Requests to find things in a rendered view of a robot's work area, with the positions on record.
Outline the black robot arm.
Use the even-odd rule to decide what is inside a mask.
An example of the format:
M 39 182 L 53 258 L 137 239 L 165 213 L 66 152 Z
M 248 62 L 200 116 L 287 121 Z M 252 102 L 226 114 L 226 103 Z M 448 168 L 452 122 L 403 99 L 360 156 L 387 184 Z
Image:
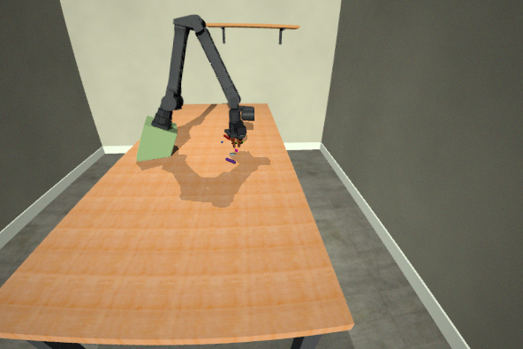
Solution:
M 175 25 L 174 40 L 167 91 L 161 100 L 161 105 L 151 125 L 169 130 L 173 110 L 182 109 L 181 107 L 184 104 L 184 100 L 181 96 L 181 82 L 186 55 L 186 43 L 190 30 L 193 30 L 216 74 L 224 91 L 225 98 L 230 104 L 229 120 L 235 123 L 229 122 L 229 131 L 230 133 L 237 131 L 237 138 L 244 139 L 246 136 L 246 127 L 243 121 L 254 121 L 254 107 L 238 107 L 241 101 L 239 92 L 235 86 L 232 85 L 231 77 L 211 38 L 209 30 L 206 28 L 205 21 L 199 15 L 192 14 L 174 19 L 173 24 Z M 240 120 L 240 112 L 243 121 Z M 237 121 L 240 122 L 237 123 Z

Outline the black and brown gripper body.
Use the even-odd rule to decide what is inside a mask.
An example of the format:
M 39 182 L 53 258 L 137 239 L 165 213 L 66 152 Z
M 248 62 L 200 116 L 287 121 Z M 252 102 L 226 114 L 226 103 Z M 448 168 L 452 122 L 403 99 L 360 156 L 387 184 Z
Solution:
M 236 133 L 230 133 L 229 129 L 224 129 L 224 132 L 227 133 L 227 136 L 230 136 L 230 138 L 236 138 Z

